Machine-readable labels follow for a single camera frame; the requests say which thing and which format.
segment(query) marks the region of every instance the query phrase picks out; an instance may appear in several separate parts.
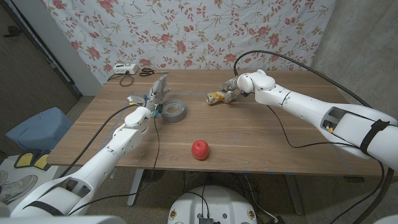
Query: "pink flower pattern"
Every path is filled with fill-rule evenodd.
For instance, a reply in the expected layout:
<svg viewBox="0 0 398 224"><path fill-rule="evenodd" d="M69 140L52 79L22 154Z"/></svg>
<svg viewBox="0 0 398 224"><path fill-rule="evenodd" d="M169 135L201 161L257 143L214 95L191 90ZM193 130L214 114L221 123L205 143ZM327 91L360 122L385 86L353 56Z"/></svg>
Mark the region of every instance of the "pink flower pattern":
<svg viewBox="0 0 398 224"><path fill-rule="evenodd" d="M119 62L231 69L239 55L255 49L310 65L335 5L335 0L40 1L100 83ZM247 55L238 68L301 70L264 54Z"/></svg>

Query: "tape roll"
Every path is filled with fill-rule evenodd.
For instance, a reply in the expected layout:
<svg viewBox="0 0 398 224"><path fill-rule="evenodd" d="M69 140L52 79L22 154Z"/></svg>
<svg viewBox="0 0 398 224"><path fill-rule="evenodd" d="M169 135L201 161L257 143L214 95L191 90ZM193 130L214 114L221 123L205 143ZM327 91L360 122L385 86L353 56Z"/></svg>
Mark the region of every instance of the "tape roll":
<svg viewBox="0 0 398 224"><path fill-rule="evenodd" d="M187 115L185 104L179 99L169 99L163 102L162 119L167 123L177 123L182 121Z"/></svg>

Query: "table top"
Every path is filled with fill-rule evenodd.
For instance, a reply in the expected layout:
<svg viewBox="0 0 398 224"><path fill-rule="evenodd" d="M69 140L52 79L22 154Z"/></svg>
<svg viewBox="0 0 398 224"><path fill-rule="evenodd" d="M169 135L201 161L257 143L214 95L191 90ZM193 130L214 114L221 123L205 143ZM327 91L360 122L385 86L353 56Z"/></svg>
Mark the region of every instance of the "table top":
<svg viewBox="0 0 398 224"><path fill-rule="evenodd" d="M290 147L277 118L266 105L256 103L253 95L246 98L239 95L230 104L207 105L206 93L218 90L223 82L233 78L232 70L169 72L167 88L172 91L165 100L178 98L184 101L187 115L175 124L165 123L161 117L156 119L160 135L156 169L361 176L379 176L381 173L375 160L359 159L330 145ZM134 83L128 87L120 86L119 80L107 82L50 153L48 162L61 166L72 163L105 120L126 105L126 98L132 92L137 96L147 94L153 82L161 76L140 77L137 74L133 75ZM292 91L323 101L346 103L332 84L310 72L268 71L267 74L274 77L277 84ZM105 146L111 140L113 130L122 125L134 109L128 108L111 119L76 165L82 166ZM325 141L310 124L282 109L274 108L274 111L294 146ZM126 154L118 166L153 167L158 143L153 121L148 126L140 146ZM191 153L191 146L198 139L205 140L210 146L210 155L204 161L193 158Z"/></svg>

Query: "white shoe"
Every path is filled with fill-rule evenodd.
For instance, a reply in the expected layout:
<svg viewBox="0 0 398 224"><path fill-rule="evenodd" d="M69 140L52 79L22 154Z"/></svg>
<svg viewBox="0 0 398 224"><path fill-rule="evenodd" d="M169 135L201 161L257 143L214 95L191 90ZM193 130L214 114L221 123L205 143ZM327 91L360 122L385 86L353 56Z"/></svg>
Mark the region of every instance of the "white shoe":
<svg viewBox="0 0 398 224"><path fill-rule="evenodd" d="M28 175L21 180L0 186L0 202L10 203L24 196L37 182L36 175Z"/></svg>
<svg viewBox="0 0 398 224"><path fill-rule="evenodd" d="M8 173L6 171L0 170L0 186L2 186L8 177Z"/></svg>

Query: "white power strip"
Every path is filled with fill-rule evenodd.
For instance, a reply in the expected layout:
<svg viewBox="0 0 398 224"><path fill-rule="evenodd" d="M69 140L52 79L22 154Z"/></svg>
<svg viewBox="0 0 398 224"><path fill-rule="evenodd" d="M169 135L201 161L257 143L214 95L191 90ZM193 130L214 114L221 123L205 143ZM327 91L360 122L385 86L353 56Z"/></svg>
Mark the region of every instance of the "white power strip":
<svg viewBox="0 0 398 224"><path fill-rule="evenodd" d="M117 63L113 67L113 71L115 74L126 74L129 71L129 74L133 75L137 72L138 66L136 64L130 63Z"/></svg>

